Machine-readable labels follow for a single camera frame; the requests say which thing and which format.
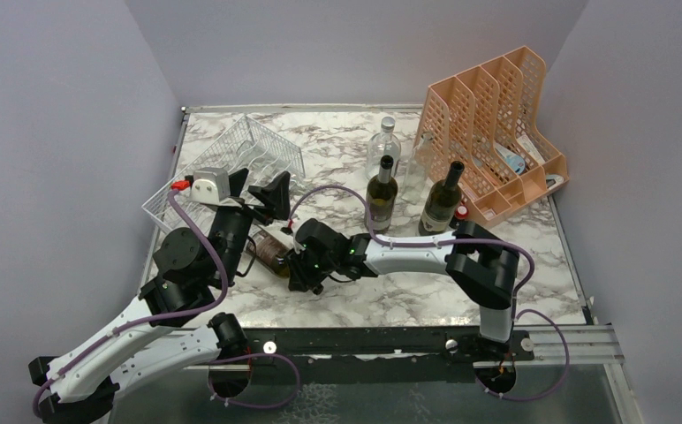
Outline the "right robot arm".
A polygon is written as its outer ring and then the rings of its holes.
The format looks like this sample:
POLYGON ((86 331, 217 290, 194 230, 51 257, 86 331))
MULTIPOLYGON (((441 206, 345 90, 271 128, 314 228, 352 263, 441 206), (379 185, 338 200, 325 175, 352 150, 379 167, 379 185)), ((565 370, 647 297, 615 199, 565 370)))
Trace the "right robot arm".
POLYGON ((397 273, 448 276, 479 307, 478 352, 496 360, 512 346, 514 285, 520 252, 473 222, 408 238, 359 233, 351 237, 316 219, 293 233, 285 256, 293 292, 322 292, 334 274, 351 281, 397 273))

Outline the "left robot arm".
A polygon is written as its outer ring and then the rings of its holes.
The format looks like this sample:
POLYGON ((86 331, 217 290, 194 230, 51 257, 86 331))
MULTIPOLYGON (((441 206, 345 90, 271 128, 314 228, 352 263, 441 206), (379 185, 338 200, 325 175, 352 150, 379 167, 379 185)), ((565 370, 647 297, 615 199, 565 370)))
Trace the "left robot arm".
POLYGON ((149 377, 198 359, 240 358, 245 341, 232 314, 218 315, 177 346, 166 337, 225 300, 254 223, 290 217, 290 173, 282 171, 264 186, 248 186, 248 175, 245 168, 202 168, 170 185, 166 200, 183 226, 171 230, 154 253, 156 275, 87 341, 30 363, 37 418, 91 423, 111 410, 117 395, 149 377))

